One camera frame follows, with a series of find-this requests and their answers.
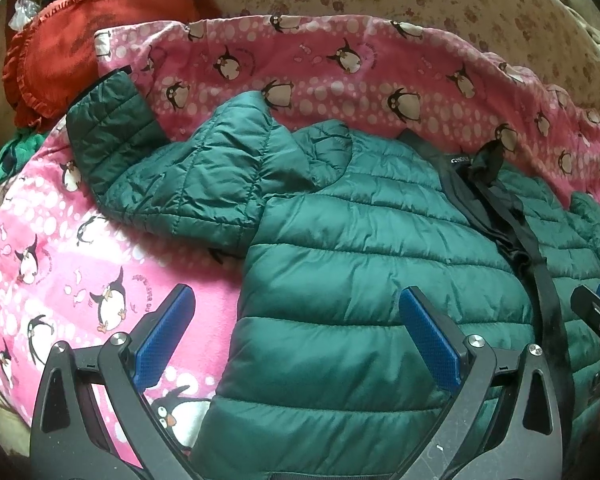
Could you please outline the green quilted puffer jacket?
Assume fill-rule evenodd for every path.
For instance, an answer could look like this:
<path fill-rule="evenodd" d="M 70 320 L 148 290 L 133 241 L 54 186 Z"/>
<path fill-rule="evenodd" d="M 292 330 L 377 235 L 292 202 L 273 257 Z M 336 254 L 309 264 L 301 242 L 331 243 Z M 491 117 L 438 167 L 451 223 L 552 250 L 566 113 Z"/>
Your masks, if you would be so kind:
<path fill-rule="evenodd" d="M 206 479 L 387 477 L 434 424 L 441 393 L 399 318 L 416 286 L 490 344 L 546 352 L 573 456 L 600 412 L 600 347 L 570 309 L 600 284 L 600 204 L 558 200 L 512 166 L 483 233 L 446 190 L 460 156 L 326 120 L 288 130 L 260 93 L 168 138 L 117 70 L 68 111 L 76 164 L 115 222 L 242 260 L 230 353 L 190 458 Z"/>

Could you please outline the pink penguin fleece blanket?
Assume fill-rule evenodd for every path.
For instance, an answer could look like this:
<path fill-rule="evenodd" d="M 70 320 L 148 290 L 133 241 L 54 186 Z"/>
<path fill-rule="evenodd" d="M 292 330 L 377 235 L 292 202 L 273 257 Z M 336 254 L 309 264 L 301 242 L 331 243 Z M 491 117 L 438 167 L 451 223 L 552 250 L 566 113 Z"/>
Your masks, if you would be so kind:
<path fill-rule="evenodd" d="M 548 354 L 574 451 L 600 344 L 600 115 L 441 30 L 365 16 L 152 22 L 0 207 L 0 391 L 33 417 L 58 340 L 101 344 L 176 284 L 196 314 L 147 390 L 206 479 L 387 477 L 444 401 L 401 324 Z"/>

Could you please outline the green cloth at bedside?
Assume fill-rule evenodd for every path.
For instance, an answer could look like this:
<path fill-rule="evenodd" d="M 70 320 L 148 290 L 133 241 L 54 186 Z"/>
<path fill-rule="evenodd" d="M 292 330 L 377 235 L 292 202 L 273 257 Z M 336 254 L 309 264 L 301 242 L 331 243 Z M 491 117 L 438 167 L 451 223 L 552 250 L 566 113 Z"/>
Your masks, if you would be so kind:
<path fill-rule="evenodd" d="M 40 149 L 48 132 L 31 128 L 17 128 L 0 151 L 0 185 L 20 173 L 31 157 Z"/>

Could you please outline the red ruffled pillow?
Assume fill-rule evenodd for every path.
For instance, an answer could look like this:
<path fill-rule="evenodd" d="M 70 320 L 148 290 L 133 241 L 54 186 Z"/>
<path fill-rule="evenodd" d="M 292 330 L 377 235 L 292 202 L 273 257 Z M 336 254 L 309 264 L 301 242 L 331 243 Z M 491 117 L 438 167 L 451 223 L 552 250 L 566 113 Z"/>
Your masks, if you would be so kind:
<path fill-rule="evenodd" d="M 52 128 L 98 79 L 96 32 L 152 21 L 218 18 L 215 0 L 55 0 L 17 32 L 3 67 L 6 101 L 18 128 Z"/>

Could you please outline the clear plastic bag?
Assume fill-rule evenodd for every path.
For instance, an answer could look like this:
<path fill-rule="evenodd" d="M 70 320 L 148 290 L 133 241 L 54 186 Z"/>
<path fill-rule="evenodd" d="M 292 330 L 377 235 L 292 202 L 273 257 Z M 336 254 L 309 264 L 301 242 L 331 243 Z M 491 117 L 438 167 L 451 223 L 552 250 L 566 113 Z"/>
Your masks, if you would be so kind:
<path fill-rule="evenodd" d="M 8 27 L 14 32 L 21 32 L 40 11 L 38 0 L 16 0 L 14 14 L 8 22 Z"/>

